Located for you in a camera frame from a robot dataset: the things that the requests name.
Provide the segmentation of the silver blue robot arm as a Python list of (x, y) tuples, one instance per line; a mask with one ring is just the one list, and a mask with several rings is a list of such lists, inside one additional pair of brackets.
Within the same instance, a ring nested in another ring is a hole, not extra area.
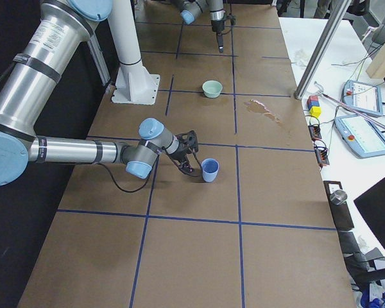
[(224, 51), (223, 31), (227, 20), (222, 0), (172, 0), (170, 1), (180, 12), (186, 24), (192, 24), (201, 14), (209, 12), (212, 31), (216, 34), (218, 50)]
[(67, 106), (56, 110), (58, 116), (75, 111), (80, 83), (69, 83), (63, 90), (57, 85), (80, 44), (97, 44), (95, 31), (102, 21), (109, 23), (120, 61), (114, 102), (154, 104), (160, 78), (142, 64), (128, 1), (41, 1), (40, 24), (0, 77), (0, 186), (18, 179), (30, 162), (124, 164), (128, 173), (148, 179), (165, 153), (181, 171), (191, 172), (187, 156), (192, 149), (185, 134), (173, 134), (154, 118), (141, 123), (136, 146), (35, 133), (48, 101), (66, 99)]

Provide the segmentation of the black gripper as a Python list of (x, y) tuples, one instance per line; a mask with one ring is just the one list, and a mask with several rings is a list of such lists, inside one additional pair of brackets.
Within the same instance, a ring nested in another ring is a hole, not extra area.
[(225, 29), (225, 20), (211, 20), (212, 31), (216, 33), (216, 40), (218, 44), (218, 51), (224, 52), (223, 31)]
[(177, 167), (180, 167), (182, 173), (191, 175), (193, 173), (193, 168), (191, 167), (189, 159), (187, 158), (188, 154), (191, 154), (188, 143), (180, 141), (176, 151), (169, 154), (168, 156)]

